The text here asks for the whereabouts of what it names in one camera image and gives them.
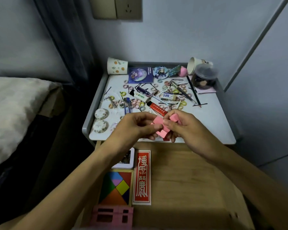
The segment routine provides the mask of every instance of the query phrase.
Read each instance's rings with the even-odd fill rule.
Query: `small jar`
[[[218,71],[211,64],[199,64],[195,67],[192,84],[201,89],[208,89],[215,84]]]

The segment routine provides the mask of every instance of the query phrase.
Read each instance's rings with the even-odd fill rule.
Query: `desk surface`
[[[254,229],[241,192],[185,144],[137,142],[134,147],[151,150],[152,205],[133,206],[133,227]],[[76,226],[88,225],[100,185],[90,193]]]
[[[157,89],[162,91],[162,87],[164,86],[165,81],[170,81],[171,79],[183,79],[183,81],[177,81],[179,84],[185,84],[188,83],[186,77],[177,77],[177,78],[167,78],[162,80],[162,83],[158,83],[157,79],[154,78],[154,83],[158,84]],[[115,108],[110,109],[109,100],[103,100],[106,96],[114,96],[115,100],[122,99],[120,96],[120,92],[126,92],[127,95],[124,97],[130,97],[133,98],[131,95],[128,94],[128,90],[123,88],[124,81],[128,80],[128,75],[110,75],[107,81],[107,84],[104,89],[104,93],[107,92],[107,90],[110,90],[107,92],[106,95],[102,96],[101,103],[99,105],[99,108],[105,108],[108,109],[110,112],[110,115],[105,119],[105,121],[108,122],[109,128],[104,133],[95,133],[94,131],[91,131],[89,138],[91,140],[106,140],[110,134],[111,134],[111,126],[115,123],[118,123],[120,121],[120,117],[124,116],[124,109]],[[152,86],[150,84],[146,84],[143,86],[143,88],[151,89]],[[186,85],[186,89],[188,93],[192,94],[192,98],[195,99],[191,89],[190,85]],[[232,133],[232,130],[229,126],[229,123],[226,119],[226,116],[223,112],[223,109],[219,103],[219,100],[215,93],[207,93],[207,94],[200,94],[198,95],[198,98],[202,104],[208,103],[207,105],[202,105],[202,108],[199,106],[192,106],[192,103],[189,100],[185,100],[187,105],[184,106],[183,111],[192,113],[196,118],[198,118],[223,144],[235,144],[236,140]],[[152,102],[158,104],[159,101],[157,101],[154,98],[151,98]],[[155,114],[155,112],[145,105],[146,110]],[[139,109],[133,108],[131,110],[132,112],[140,112]],[[149,139],[140,139],[139,141],[149,141]],[[182,138],[177,138],[176,143],[184,143]]]

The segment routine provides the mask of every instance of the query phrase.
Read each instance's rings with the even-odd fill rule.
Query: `red card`
[[[134,168],[133,205],[151,205],[150,151],[137,151]]]

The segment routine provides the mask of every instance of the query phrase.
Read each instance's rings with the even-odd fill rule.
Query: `purple card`
[[[152,83],[154,81],[153,69],[151,67],[128,68],[129,84]]]

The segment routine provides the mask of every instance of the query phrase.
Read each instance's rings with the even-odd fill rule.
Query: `hand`
[[[114,153],[114,164],[118,163],[140,138],[155,140],[162,124],[151,124],[157,116],[149,112],[126,114],[115,130],[103,143]]]
[[[169,120],[173,114],[178,114],[182,125]],[[218,158],[219,152],[225,148],[192,114],[175,109],[167,113],[163,119],[164,125],[173,131],[173,134],[170,135],[172,142],[175,142],[176,137],[182,137],[193,152],[211,162]]]

